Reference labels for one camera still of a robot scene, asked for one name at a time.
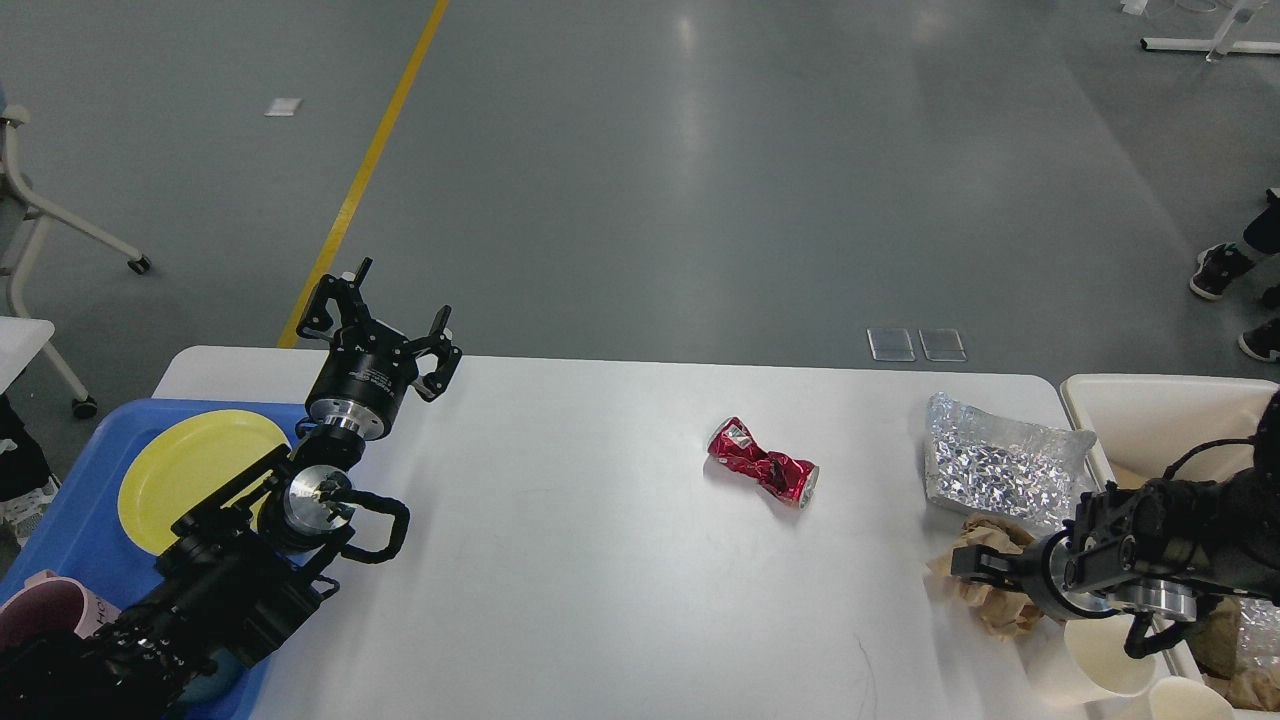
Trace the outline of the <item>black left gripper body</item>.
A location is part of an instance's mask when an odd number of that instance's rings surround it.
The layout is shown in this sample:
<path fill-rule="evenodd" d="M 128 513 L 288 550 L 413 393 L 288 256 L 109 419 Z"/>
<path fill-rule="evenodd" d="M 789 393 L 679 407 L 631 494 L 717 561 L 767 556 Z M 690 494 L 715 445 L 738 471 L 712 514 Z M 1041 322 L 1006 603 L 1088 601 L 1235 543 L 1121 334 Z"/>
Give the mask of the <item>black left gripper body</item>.
<path fill-rule="evenodd" d="M 394 425 L 417 363 L 361 350 L 333 348 L 305 400 L 310 421 L 335 425 L 376 441 Z"/>

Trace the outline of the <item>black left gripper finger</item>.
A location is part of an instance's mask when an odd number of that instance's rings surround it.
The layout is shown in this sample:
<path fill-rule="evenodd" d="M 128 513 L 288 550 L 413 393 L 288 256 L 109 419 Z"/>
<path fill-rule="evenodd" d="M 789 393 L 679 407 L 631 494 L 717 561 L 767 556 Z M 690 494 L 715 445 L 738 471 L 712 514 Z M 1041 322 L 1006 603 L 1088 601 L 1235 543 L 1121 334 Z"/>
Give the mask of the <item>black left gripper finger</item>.
<path fill-rule="evenodd" d="M 448 327 L 451 314 L 452 306 L 443 305 L 426 336 L 407 340 L 396 350 L 401 375 L 408 387 L 429 404 L 448 391 L 463 356 L 462 350 L 452 340 Z M 419 360 L 422 357 L 433 357 L 436 361 L 430 372 L 419 372 Z"/>
<path fill-rule="evenodd" d="M 379 354 L 389 350 L 389 331 L 369 310 L 361 287 L 372 266 L 365 258 L 353 273 L 324 274 L 297 320 L 301 340 L 326 343 L 332 352 Z"/>

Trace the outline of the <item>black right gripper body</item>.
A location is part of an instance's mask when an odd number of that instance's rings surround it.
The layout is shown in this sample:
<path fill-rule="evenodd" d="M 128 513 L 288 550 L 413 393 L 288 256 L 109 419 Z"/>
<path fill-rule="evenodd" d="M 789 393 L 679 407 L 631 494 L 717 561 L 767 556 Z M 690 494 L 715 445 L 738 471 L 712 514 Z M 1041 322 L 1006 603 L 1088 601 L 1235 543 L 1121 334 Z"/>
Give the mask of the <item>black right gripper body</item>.
<path fill-rule="evenodd" d="M 1108 601 L 1066 588 L 1069 530 L 1033 541 L 1020 555 L 1021 593 L 1047 618 L 1100 620 L 1116 615 Z"/>

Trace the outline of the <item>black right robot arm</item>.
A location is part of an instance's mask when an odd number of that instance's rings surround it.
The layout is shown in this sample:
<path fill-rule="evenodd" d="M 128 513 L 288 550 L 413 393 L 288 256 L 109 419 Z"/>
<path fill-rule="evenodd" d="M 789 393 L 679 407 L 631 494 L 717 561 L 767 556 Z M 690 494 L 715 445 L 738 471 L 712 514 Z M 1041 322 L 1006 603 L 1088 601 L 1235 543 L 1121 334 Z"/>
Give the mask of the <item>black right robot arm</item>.
<path fill-rule="evenodd" d="M 948 571 L 1023 593 L 1060 621 L 1126 614 L 1132 659 L 1170 650 L 1226 597 L 1277 602 L 1276 397 L 1243 445 L 1252 464 L 1226 480 L 1180 479 L 1184 454 L 1135 489 L 1083 493 L 1060 532 L 1020 553 L 956 548 Z"/>

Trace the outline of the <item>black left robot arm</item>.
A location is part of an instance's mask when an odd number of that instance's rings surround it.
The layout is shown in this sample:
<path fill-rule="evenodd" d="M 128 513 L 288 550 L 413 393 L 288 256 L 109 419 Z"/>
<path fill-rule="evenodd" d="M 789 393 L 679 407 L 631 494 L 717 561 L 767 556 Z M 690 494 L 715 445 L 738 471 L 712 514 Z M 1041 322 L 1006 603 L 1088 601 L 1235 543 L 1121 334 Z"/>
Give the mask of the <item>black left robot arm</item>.
<path fill-rule="evenodd" d="M 340 588 L 337 559 L 374 565 L 403 548 L 399 500 L 349 479 L 366 446 L 390 434 L 408 391 L 447 392 L 462 350 L 452 309 L 411 338 L 378 320 L 361 295 L 372 261 L 316 282 L 296 332 L 328 351 L 303 402 L 296 446 L 278 445 L 172 524 L 161 580 L 88 635 L 47 629 L 3 647 L 3 716 L 73 714 L 160 719 L 219 653 L 253 667 Z"/>

